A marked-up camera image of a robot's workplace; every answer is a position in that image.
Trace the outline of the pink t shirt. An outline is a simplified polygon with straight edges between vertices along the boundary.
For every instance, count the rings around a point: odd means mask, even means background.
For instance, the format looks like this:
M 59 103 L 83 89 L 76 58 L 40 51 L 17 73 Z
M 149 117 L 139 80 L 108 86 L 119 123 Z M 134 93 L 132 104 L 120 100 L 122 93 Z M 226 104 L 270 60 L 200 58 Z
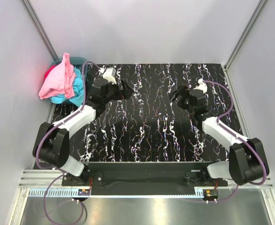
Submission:
M 59 94 L 63 94 L 65 98 L 74 97 L 73 81 L 76 75 L 69 58 L 69 53 L 64 53 L 62 62 L 49 73 L 39 91 L 38 96 L 40 99 L 54 97 Z

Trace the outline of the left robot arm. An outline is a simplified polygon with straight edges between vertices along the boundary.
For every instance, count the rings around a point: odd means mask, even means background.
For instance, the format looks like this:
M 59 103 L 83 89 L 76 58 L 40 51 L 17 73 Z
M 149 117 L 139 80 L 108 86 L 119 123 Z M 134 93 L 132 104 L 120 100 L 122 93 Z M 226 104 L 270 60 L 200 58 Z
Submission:
M 60 121 L 40 125 L 32 151 L 40 169 L 45 169 L 42 163 L 46 163 L 50 168 L 71 175 L 77 185 L 88 182 L 89 168 L 70 155 L 69 140 L 78 130 L 97 119 L 106 110 L 107 103 L 130 99 L 134 90 L 124 80 L 121 83 L 122 87 L 119 87 L 101 78 L 92 85 L 77 110 Z

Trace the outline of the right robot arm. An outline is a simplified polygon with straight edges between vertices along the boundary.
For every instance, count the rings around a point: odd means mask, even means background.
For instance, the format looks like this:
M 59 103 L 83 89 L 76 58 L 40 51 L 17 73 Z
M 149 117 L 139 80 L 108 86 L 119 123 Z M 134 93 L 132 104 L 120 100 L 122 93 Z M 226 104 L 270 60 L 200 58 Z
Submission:
M 207 107 L 207 81 L 189 89 L 180 85 L 169 94 L 172 102 L 186 110 L 199 131 L 214 138 L 229 153 L 228 161 L 210 163 L 200 174 L 201 182 L 210 186 L 217 179 L 229 179 L 237 185 L 263 185 L 269 175 L 269 167 L 263 143 L 258 138 L 248 138 L 225 125 L 220 117 Z

